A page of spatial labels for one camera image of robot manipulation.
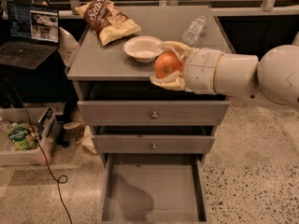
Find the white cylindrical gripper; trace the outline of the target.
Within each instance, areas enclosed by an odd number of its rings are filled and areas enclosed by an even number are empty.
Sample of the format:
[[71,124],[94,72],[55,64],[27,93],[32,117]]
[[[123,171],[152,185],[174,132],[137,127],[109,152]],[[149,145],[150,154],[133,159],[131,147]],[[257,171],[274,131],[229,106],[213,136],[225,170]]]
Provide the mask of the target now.
[[151,76],[150,82],[170,91],[192,91],[196,94],[215,94],[214,76],[224,53],[217,49],[197,49],[177,41],[163,41],[159,49],[173,52],[184,64],[183,75],[176,71],[165,78]]

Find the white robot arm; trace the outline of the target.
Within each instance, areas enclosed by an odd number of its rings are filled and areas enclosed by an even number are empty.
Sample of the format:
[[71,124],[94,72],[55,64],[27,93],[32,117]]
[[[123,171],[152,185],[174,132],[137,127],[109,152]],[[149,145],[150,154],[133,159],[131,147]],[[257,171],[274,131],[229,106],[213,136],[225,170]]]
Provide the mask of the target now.
[[245,103],[276,110],[299,110],[299,46],[270,49],[262,58],[225,53],[218,49],[190,48],[175,41],[160,45],[183,62],[180,71],[151,83],[172,91],[222,94]]

